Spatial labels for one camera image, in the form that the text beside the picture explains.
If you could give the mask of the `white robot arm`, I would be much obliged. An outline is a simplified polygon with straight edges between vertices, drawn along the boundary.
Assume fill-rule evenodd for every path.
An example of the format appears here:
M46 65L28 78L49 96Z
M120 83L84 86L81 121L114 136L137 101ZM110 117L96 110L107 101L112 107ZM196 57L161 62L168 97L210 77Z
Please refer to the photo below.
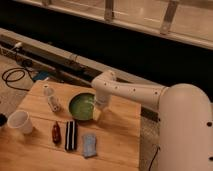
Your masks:
M158 114L158 171L213 171L213 109L202 89L185 83L171 87L121 83L111 70L95 77L92 87L98 109L116 95Z

